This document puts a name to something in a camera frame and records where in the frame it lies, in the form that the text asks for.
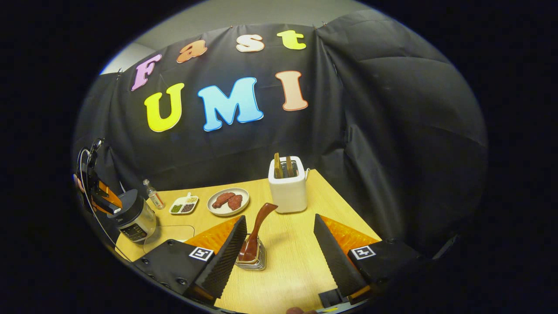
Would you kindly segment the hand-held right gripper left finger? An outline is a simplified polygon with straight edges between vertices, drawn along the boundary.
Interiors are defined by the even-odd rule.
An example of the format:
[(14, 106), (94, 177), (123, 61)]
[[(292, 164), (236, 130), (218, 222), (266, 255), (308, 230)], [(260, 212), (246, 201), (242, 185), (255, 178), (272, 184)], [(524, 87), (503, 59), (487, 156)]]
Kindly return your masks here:
[(221, 298), (247, 235), (244, 215), (191, 239), (167, 239), (132, 264), (168, 290), (205, 304)]

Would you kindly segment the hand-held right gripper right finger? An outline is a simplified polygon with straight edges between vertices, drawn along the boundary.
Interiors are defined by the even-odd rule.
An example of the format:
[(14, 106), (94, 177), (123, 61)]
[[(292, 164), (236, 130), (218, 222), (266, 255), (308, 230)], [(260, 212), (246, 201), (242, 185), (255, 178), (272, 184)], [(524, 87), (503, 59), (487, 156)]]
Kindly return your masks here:
[(403, 241), (377, 240), (319, 214), (313, 234), (340, 296), (349, 301), (381, 298), (421, 272), (421, 254)]

